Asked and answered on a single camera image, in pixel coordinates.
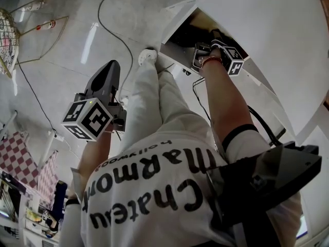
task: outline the white sneaker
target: white sneaker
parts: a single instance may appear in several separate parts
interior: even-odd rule
[[[138,57],[139,66],[141,66],[145,60],[151,60],[151,61],[153,61],[155,63],[157,57],[158,57],[158,53],[155,50],[152,50],[152,49],[144,49],[139,54],[139,57]]]

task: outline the red checkered cloth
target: red checkered cloth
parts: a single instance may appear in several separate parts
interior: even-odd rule
[[[16,132],[12,138],[0,142],[0,169],[21,182],[28,194],[39,195],[42,200],[50,203],[58,180],[54,173],[57,154],[55,151],[39,171],[23,138]]]

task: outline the white pants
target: white pants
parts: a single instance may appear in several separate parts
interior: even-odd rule
[[[187,131],[213,146],[211,128],[192,112],[170,72],[159,75],[151,61],[138,69],[127,109],[120,153],[156,132]]]

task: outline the tiled floor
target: tiled floor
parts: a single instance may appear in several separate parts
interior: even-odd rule
[[[30,0],[2,0],[0,6],[8,10]],[[61,39],[52,51],[40,61],[22,64],[22,68],[37,94],[54,128],[80,156],[85,142],[72,137],[60,125],[68,104],[77,92],[84,91],[90,77],[106,62],[115,59],[120,63],[120,83],[127,75],[130,55],[123,44],[103,29],[97,19],[98,6],[102,0],[48,0],[47,5],[34,12],[17,11],[13,16],[20,31],[42,24],[45,21],[69,16],[69,21]],[[138,67],[140,51],[148,46],[159,48],[161,34],[172,14],[164,7],[170,0],[105,0],[100,11],[103,24],[122,38],[134,56],[131,75],[123,87],[122,93],[129,95]],[[56,40],[63,21],[58,21],[51,30],[33,31],[22,37],[19,60],[38,58]],[[199,78],[197,74],[186,76],[177,70],[175,77],[190,108],[205,117],[192,93],[192,82]],[[254,107],[269,123],[274,131],[280,123],[269,110],[270,98],[246,75],[233,79],[247,102]],[[30,133],[29,150],[39,161],[42,153],[49,122],[43,115],[32,91],[17,68],[18,95],[14,96],[12,81],[6,76],[0,77],[0,120],[6,121],[13,110],[18,110],[17,121]],[[204,84],[197,87],[198,94],[207,107]],[[119,140],[113,135],[110,155],[115,155]],[[70,153],[68,145],[57,140],[51,149],[58,149],[58,175],[67,183],[71,180],[70,167],[77,167],[78,159]]]

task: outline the red bracelet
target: red bracelet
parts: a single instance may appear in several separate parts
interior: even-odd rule
[[[208,62],[208,61],[211,61],[211,60],[216,60],[216,61],[219,61],[221,63],[221,65],[223,64],[223,60],[221,58],[218,58],[218,57],[215,57],[215,56],[211,56],[209,58],[207,58],[206,60],[204,60],[202,62],[202,67],[201,68],[204,68],[204,65]]]

